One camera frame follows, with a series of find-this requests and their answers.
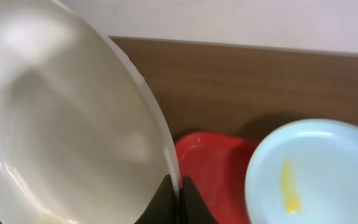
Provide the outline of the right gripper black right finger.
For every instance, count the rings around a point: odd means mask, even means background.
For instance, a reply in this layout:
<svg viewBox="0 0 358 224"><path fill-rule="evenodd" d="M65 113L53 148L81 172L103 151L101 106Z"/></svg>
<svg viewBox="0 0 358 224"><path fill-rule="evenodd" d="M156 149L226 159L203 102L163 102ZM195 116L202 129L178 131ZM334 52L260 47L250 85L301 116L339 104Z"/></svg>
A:
<svg viewBox="0 0 358 224"><path fill-rule="evenodd" d="M190 176L184 176L180 190L183 224L218 224Z"/></svg>

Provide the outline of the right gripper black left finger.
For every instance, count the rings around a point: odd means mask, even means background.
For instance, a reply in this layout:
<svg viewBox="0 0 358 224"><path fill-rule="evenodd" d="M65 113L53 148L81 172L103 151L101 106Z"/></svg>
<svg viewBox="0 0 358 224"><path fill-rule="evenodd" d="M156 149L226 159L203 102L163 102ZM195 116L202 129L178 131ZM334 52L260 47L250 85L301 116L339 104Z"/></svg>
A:
<svg viewBox="0 0 358 224"><path fill-rule="evenodd" d="M174 224L176 204L171 177L166 175L135 224Z"/></svg>

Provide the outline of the white plate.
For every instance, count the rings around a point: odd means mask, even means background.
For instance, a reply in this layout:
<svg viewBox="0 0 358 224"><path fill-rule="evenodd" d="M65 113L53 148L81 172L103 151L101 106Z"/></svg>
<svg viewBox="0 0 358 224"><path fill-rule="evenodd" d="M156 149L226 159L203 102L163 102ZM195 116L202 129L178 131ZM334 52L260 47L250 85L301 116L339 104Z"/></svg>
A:
<svg viewBox="0 0 358 224"><path fill-rule="evenodd" d="M0 1L0 221L134 223L173 140L143 76L58 1Z"/></svg>

